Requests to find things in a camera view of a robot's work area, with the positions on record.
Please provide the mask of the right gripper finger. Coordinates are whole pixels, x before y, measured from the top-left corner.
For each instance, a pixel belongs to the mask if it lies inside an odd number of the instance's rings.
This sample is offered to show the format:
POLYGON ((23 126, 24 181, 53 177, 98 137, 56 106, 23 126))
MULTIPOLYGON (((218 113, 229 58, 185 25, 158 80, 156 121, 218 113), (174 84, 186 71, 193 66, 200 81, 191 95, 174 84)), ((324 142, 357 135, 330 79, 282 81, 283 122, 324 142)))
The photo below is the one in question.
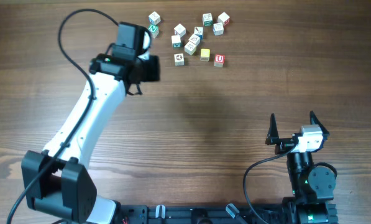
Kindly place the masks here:
POLYGON ((266 140, 279 140, 277 123, 276 123, 274 113, 270 115, 270 124, 269 124, 269 129, 268 129, 266 140))
POLYGON ((321 131, 323 132, 324 137, 329 137, 330 133, 329 131, 323 126, 323 124, 319 121, 317 116, 315 115, 314 111, 309 112, 309 120, 311 124, 316 124, 321 128, 321 131))

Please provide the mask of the block green V side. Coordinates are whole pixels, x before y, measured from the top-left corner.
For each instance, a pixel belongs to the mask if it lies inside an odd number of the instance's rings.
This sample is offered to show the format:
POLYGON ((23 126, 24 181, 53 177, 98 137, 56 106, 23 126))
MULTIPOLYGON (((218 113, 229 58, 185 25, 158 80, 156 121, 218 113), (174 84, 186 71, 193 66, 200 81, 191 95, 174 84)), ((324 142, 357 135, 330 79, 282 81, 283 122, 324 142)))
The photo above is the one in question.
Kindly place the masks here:
POLYGON ((173 48, 180 48, 181 45, 182 45, 181 36, 180 35, 173 35, 172 36, 172 47, 173 48))

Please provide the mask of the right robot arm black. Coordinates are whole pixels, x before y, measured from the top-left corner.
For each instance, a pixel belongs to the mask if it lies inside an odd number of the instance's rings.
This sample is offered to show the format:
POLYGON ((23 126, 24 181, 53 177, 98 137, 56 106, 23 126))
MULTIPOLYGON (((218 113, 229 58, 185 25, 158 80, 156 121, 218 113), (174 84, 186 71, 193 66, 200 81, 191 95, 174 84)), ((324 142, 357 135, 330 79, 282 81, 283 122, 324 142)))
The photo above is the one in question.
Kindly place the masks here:
POLYGON ((309 125, 290 138, 280 138, 275 115, 270 116, 270 126, 265 143, 275 146, 275 154, 286 156, 286 166, 293 190, 292 197, 285 197, 288 223, 338 223, 337 209, 330 201, 334 199, 337 170, 325 163, 313 162, 313 153, 324 146, 329 131, 315 113, 309 113, 309 125))

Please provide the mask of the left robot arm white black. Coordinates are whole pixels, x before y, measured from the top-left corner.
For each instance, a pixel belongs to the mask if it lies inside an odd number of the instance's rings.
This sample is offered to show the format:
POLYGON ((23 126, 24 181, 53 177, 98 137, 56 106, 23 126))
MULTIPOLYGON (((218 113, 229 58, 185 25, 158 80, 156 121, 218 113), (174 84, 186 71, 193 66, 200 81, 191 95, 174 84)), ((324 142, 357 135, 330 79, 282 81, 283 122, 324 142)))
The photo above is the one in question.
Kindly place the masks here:
POLYGON ((86 85, 59 132, 42 152, 27 151, 21 169, 27 206, 69 223, 114 223, 119 202, 101 197, 88 173, 94 147, 131 85, 157 82, 160 65, 149 54, 152 28, 121 22, 110 54, 90 62, 86 85))

